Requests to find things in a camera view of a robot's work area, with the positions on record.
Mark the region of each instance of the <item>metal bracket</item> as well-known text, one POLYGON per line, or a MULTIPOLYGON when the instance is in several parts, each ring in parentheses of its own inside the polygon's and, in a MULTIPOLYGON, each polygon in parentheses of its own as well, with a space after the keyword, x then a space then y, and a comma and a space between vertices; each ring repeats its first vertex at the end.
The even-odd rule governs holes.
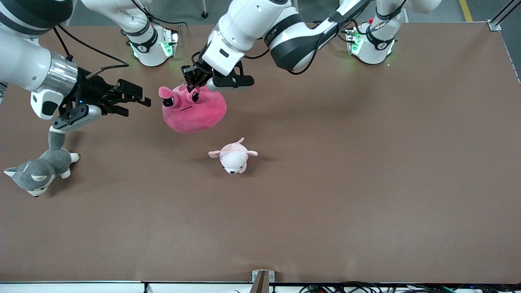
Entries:
POLYGON ((252 271, 252 281, 250 293, 268 293, 269 283, 275 282, 275 271, 254 270, 252 271))
POLYGON ((501 30, 501 25, 499 25, 499 23, 495 26, 495 25, 492 24, 492 20, 491 19, 488 19, 487 23, 489 25, 490 31, 500 31, 501 30))
POLYGON ((257 274, 260 272, 260 271, 267 271, 268 272, 268 276, 269 276, 269 282, 270 283, 274 283, 275 282, 275 271, 272 271, 272 270, 254 270, 252 271, 252 282, 255 282, 255 278, 257 277, 257 274))

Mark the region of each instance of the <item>silver metal cylinder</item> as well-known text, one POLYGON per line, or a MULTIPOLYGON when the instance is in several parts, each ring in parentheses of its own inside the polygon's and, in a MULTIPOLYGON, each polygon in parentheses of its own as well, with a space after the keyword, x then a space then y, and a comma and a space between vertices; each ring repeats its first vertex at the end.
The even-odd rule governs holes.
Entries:
POLYGON ((48 89, 66 96, 71 92, 72 88, 74 88, 77 78, 78 66, 76 66, 76 63, 51 52, 51 66, 42 85, 36 89, 35 92, 48 89))

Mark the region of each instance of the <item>yellow floor line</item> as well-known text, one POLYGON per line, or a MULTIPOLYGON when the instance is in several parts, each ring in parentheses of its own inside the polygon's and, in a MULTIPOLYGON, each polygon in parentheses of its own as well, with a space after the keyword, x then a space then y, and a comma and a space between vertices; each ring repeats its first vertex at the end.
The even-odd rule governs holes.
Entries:
POLYGON ((465 21, 472 21, 472 16, 470 15, 470 10, 468 10, 468 5, 466 0, 460 0, 461 10, 463 10, 463 15, 465 16, 465 21))

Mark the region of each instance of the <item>stuffed animal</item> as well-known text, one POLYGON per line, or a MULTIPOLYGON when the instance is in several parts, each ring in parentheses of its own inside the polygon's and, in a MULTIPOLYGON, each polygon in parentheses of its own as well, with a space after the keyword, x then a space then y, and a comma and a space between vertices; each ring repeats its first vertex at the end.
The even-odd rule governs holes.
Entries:
POLYGON ((57 176, 63 179, 68 178, 70 176, 70 164, 80 159, 77 153, 69 153, 69 151, 61 148, 64 142, 65 132, 51 126, 49 129, 49 149, 37 160, 5 169, 4 173, 32 196, 40 196, 57 176))
POLYGON ((227 144, 220 151, 208 152, 212 158, 219 158, 222 167, 230 174, 242 174, 246 171, 246 161, 249 156, 258 156, 256 151, 249 151, 241 144, 244 138, 238 142, 227 144))
POLYGON ((226 101, 219 92, 197 87, 188 92, 186 84, 173 90, 159 88, 163 100, 163 119, 180 133, 195 133, 215 126, 226 113, 226 101))

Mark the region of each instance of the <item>green led light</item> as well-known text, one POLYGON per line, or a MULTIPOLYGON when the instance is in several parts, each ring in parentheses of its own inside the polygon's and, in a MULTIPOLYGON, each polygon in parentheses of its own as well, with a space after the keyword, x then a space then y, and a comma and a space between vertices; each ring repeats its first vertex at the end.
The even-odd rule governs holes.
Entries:
POLYGON ((167 57, 172 56, 172 46, 170 46, 168 43, 161 42, 161 45, 163 46, 163 51, 165 52, 165 55, 167 57))
POLYGON ((130 47, 132 48, 132 51, 134 52, 134 57, 138 57, 138 54, 135 52, 135 49, 134 49, 134 46, 132 45, 132 43, 130 44, 130 47))

